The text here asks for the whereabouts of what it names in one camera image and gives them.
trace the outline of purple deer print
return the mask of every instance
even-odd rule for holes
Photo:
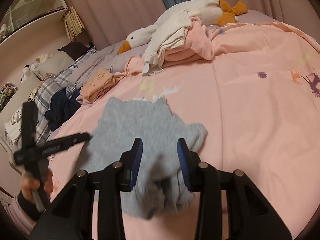
[[[308,80],[305,79],[303,76],[301,76],[301,77],[302,77],[305,81],[307,81],[307,82],[309,83],[310,88],[311,88],[312,92],[313,92],[314,94],[316,94],[316,97],[320,98],[320,92],[319,92],[318,88],[316,87],[316,85],[317,85],[318,83],[320,83],[320,79],[319,79],[319,77],[318,77],[318,75],[317,75],[316,73],[311,73],[309,76],[311,76],[311,75],[314,76],[313,81],[310,81],[310,79],[309,79],[307,76],[305,76],[305,77],[306,77]]]

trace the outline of black cuff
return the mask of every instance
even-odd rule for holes
[[[29,202],[24,198],[22,195],[22,191],[20,191],[20,194],[18,196],[18,202],[22,210],[33,220],[38,221],[42,213],[38,212],[37,207],[35,204]]]

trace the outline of pink bedsheet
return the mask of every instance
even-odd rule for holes
[[[208,130],[201,159],[224,171],[242,169],[296,237],[320,200],[320,46],[281,23],[229,25],[214,36],[212,61],[142,77],[143,60],[133,57],[127,68],[135,73],[92,106],[81,106],[57,137],[91,132],[110,97],[153,101],[165,96],[184,122],[200,122]],[[73,175],[81,147],[52,158],[52,198]],[[150,221],[124,214],[126,238],[193,239],[197,203]]]

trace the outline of goose plush toy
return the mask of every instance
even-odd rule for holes
[[[219,20],[219,23],[225,23],[225,17],[228,17],[228,20],[230,20],[230,15],[233,15],[233,22],[237,21],[235,15],[246,13],[246,9],[246,6],[241,1],[233,8],[224,0],[191,0],[178,3],[167,9],[153,25],[130,33],[117,54],[149,43],[152,39],[152,34],[157,28],[175,13],[187,11],[189,17],[197,16],[203,20],[206,26],[209,26],[217,20]]]

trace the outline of plaid fabric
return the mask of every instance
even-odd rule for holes
[[[38,125],[36,128],[37,143],[45,142],[51,133],[51,130],[48,126],[48,121],[44,117],[44,113],[50,109],[51,97],[55,94],[55,92],[66,87],[67,97],[70,98],[75,88],[68,83],[68,77],[71,75],[74,69],[76,69],[82,62],[96,52],[96,49],[89,49],[86,54],[82,55],[67,69],[44,81],[35,100],[38,107]]]

